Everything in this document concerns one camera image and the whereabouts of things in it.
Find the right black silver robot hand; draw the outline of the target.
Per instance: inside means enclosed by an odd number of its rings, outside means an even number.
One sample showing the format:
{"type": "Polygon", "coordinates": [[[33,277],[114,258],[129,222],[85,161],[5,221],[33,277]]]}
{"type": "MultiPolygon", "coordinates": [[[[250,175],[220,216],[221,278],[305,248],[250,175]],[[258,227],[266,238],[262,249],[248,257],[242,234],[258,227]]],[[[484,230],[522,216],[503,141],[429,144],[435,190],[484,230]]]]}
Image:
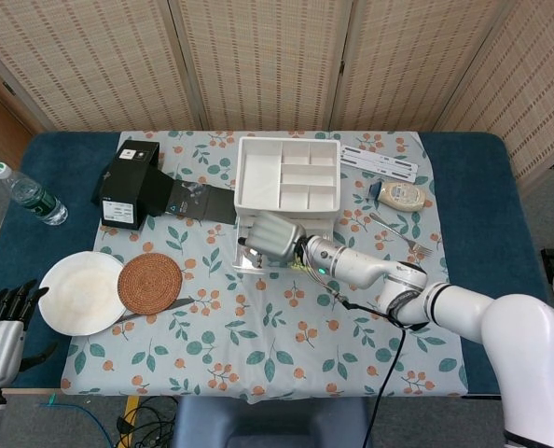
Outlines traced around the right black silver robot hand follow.
{"type": "Polygon", "coordinates": [[[255,251],[269,260],[293,262],[301,241],[307,238],[304,227],[282,215],[261,211],[238,244],[255,251]]]}

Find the white round plate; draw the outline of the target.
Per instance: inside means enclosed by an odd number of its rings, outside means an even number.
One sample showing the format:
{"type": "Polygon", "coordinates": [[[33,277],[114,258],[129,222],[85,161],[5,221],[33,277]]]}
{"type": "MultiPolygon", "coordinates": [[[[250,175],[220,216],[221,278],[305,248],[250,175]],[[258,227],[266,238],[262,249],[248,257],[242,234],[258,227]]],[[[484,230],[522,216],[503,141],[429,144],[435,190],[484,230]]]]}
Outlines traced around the white round plate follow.
{"type": "Polygon", "coordinates": [[[90,336],[115,324],[126,312],[118,296],[123,263],[101,252],[83,251],[55,263],[40,286],[43,320],[67,336],[90,336]]]}

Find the floral patterned tablecloth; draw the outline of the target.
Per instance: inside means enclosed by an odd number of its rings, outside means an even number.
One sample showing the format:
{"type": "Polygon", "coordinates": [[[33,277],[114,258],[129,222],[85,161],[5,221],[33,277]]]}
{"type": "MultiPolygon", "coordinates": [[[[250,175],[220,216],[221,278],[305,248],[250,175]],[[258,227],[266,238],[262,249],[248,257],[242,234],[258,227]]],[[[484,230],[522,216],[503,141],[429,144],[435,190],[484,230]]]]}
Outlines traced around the floral patterned tablecloth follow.
{"type": "MultiPolygon", "coordinates": [[[[429,282],[449,281],[431,163],[417,133],[132,131],[126,139],[159,142],[161,170],[174,178],[232,188],[245,135],[337,139],[343,146],[417,163],[427,192],[420,212],[370,203],[377,177],[341,168],[341,210],[334,238],[355,250],[421,266],[429,282]],[[432,250],[425,257],[373,221],[432,250]]],[[[232,267],[236,230],[180,217],[147,218],[138,231],[101,225],[94,250],[127,262],[144,253],[174,259],[192,304],[138,317],[72,339],[61,379],[66,394],[203,395],[264,399],[376,395],[392,366],[400,330],[376,315],[347,311],[304,273],[243,274],[232,267]]],[[[435,325],[409,331],[386,393],[463,395],[460,338],[435,325]]]]}

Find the clear plastic drawer organizer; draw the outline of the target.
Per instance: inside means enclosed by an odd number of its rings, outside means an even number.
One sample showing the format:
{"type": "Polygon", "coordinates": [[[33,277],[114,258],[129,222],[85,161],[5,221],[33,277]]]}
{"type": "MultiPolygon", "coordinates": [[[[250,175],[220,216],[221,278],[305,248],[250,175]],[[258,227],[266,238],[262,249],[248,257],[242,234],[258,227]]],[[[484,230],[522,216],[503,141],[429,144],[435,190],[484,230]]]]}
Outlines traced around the clear plastic drawer organizer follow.
{"type": "Polygon", "coordinates": [[[241,138],[234,192],[237,223],[269,211],[302,226],[309,218],[330,218],[335,226],[340,211],[339,159],[337,140],[241,138]]]}

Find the black cardboard box with flap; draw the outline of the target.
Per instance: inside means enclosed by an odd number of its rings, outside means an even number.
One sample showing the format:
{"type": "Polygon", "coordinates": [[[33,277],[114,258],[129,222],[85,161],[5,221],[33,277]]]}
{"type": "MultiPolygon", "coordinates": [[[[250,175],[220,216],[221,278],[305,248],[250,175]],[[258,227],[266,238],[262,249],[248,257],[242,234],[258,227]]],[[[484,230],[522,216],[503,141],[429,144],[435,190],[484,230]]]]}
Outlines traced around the black cardboard box with flap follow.
{"type": "Polygon", "coordinates": [[[93,200],[106,227],[139,230],[149,217],[165,214],[236,222],[234,192],[174,179],[159,168],[158,142],[126,140],[105,168],[93,200]]]}

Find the metal table knife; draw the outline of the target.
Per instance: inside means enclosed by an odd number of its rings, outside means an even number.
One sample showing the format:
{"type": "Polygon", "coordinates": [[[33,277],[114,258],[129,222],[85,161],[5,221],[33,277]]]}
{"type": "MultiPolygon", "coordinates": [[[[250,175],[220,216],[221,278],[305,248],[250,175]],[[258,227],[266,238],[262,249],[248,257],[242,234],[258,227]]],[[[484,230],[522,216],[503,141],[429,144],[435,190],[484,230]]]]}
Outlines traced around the metal table knife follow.
{"type": "MultiPolygon", "coordinates": [[[[177,299],[168,308],[166,308],[166,311],[170,311],[170,310],[173,310],[173,309],[176,309],[176,308],[180,308],[182,306],[190,305],[193,302],[194,302],[194,300],[191,299],[191,298],[177,299]]],[[[122,317],[120,317],[116,321],[116,323],[119,324],[119,323],[129,321],[129,320],[132,320],[132,319],[138,318],[138,317],[142,317],[142,315],[139,315],[139,314],[123,315],[122,317]]]]}

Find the beige woven folding screen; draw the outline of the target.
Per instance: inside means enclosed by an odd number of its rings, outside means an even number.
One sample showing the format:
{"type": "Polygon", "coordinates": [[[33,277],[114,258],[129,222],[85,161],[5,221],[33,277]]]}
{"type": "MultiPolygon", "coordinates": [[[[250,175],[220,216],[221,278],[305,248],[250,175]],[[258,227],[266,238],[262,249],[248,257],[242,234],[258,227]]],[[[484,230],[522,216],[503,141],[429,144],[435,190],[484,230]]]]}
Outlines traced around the beige woven folding screen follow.
{"type": "Polygon", "coordinates": [[[0,0],[39,130],[485,132],[554,163],[554,0],[0,0]]]}

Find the blue velvet table cover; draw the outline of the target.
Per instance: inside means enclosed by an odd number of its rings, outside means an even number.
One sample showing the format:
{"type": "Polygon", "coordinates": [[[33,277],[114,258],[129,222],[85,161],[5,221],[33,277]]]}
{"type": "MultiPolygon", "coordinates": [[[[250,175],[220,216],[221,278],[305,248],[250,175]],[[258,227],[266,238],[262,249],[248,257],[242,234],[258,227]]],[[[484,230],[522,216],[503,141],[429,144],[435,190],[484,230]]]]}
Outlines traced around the blue velvet table cover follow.
{"type": "MultiPolygon", "coordinates": [[[[41,278],[58,260],[94,250],[102,224],[91,194],[120,136],[44,133],[31,142],[22,163],[24,172],[58,195],[69,216],[61,226],[50,227],[18,206],[8,209],[0,232],[0,289],[41,278]]],[[[424,133],[419,137],[433,170],[447,282],[493,298],[514,293],[544,298],[544,280],[503,142],[488,133],[424,133]]],[[[428,247],[393,229],[377,214],[369,215],[410,250],[432,255],[428,247]]],[[[328,280],[320,287],[347,311],[372,315],[381,294],[381,285],[360,290],[328,280]]],[[[407,336],[400,333],[398,350],[380,388],[386,390],[407,336]]],[[[58,346],[47,361],[21,374],[16,386],[61,388],[71,341],[35,315],[26,354],[36,354],[52,342],[58,346]]],[[[481,346],[460,342],[467,379],[464,394],[495,394],[498,386],[481,346]]]]}

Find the white printed paper strip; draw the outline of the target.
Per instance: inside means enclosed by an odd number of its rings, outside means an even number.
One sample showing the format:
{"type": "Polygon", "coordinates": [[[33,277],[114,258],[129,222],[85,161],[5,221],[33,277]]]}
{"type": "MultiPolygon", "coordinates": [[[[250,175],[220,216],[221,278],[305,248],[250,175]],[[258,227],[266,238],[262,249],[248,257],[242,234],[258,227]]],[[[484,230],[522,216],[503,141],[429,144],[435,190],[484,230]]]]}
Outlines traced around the white printed paper strip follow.
{"type": "Polygon", "coordinates": [[[415,183],[418,173],[416,163],[349,146],[340,148],[340,162],[346,166],[410,184],[415,183]]]}

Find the clear plastic water bottle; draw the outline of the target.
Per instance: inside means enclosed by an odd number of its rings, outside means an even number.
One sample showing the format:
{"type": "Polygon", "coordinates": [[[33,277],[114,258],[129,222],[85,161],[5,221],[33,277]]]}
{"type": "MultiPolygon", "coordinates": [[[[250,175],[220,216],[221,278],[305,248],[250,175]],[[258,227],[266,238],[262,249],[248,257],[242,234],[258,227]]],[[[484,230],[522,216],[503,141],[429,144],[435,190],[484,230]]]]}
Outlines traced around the clear plastic water bottle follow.
{"type": "Polygon", "coordinates": [[[41,222],[59,226],[68,217],[65,205],[47,189],[22,172],[0,161],[0,181],[13,202],[32,213],[41,222]]]}

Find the brown woven rattan coaster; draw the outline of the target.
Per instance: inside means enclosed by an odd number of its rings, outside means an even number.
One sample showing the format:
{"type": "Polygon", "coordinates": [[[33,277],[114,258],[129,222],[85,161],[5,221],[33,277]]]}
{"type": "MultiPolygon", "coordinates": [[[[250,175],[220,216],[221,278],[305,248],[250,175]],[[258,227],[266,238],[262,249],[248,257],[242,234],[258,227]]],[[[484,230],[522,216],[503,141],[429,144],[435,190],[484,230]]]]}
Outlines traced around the brown woven rattan coaster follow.
{"type": "Polygon", "coordinates": [[[130,260],[118,276],[118,296],[125,308],[138,315],[168,309],[183,283],[178,264],[160,253],[146,253],[130,260]]]}

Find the blue padded chair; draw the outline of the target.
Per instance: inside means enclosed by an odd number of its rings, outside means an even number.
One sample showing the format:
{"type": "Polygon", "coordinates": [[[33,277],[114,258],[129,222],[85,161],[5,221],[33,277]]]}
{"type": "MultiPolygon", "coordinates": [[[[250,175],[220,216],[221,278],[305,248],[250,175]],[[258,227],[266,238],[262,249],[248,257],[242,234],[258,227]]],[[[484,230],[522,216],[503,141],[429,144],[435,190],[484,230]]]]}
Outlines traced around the blue padded chair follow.
{"type": "Polygon", "coordinates": [[[180,400],[171,448],[372,448],[361,398],[180,400]]]}

